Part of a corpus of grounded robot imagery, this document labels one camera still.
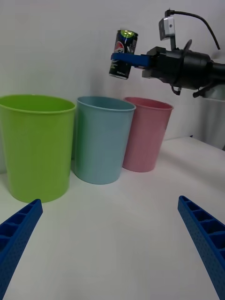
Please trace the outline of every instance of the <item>blue cup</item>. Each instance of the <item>blue cup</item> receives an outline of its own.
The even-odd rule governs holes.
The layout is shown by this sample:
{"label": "blue cup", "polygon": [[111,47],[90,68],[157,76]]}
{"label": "blue cup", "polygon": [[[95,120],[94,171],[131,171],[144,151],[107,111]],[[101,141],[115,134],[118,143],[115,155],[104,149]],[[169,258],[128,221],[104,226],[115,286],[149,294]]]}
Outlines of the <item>blue cup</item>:
{"label": "blue cup", "polygon": [[94,184],[119,178],[135,108],[114,98],[78,98],[72,164],[78,178]]}

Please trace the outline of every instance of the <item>white tabletop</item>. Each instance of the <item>white tabletop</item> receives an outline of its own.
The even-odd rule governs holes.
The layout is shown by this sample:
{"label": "white tabletop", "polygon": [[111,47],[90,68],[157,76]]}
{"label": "white tabletop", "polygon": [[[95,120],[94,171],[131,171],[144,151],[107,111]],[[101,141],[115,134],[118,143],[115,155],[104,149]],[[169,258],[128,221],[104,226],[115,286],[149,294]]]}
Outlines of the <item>white tabletop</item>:
{"label": "white tabletop", "polygon": [[[98,186],[71,174],[44,203],[4,300],[214,300],[177,210],[185,195],[225,223],[225,152],[192,138],[163,143],[154,171]],[[0,176],[0,223],[23,207]]]}

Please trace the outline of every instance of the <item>black can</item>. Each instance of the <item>black can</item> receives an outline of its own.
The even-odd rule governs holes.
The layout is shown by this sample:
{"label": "black can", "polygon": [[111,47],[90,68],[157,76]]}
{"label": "black can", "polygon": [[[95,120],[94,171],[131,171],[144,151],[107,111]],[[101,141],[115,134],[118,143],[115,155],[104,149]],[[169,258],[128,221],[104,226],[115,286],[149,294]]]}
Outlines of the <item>black can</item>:
{"label": "black can", "polygon": [[[138,34],[129,30],[118,30],[114,53],[135,53]],[[112,60],[109,75],[128,79],[131,66],[121,60]]]}

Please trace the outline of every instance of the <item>can logo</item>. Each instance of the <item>can logo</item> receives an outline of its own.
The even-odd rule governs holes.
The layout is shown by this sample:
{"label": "can logo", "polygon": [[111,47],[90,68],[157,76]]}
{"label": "can logo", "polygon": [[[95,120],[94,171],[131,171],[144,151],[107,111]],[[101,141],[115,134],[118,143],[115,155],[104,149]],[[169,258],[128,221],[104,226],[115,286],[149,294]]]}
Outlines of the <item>can logo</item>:
{"label": "can logo", "polygon": [[117,42],[114,53],[124,53],[124,45],[121,42]]}

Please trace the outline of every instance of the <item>can lid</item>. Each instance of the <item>can lid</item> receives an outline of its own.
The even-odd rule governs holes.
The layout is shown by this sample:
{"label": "can lid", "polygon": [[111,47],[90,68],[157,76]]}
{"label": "can lid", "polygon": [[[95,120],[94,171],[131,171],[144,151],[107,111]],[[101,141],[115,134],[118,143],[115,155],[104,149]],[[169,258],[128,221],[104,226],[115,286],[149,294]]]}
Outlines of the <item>can lid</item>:
{"label": "can lid", "polygon": [[121,35],[124,37],[124,38],[131,38],[133,37],[135,34],[138,36],[138,33],[132,31],[132,30],[128,30],[128,29],[125,29],[124,27],[123,28],[120,28],[120,31],[121,31]]}

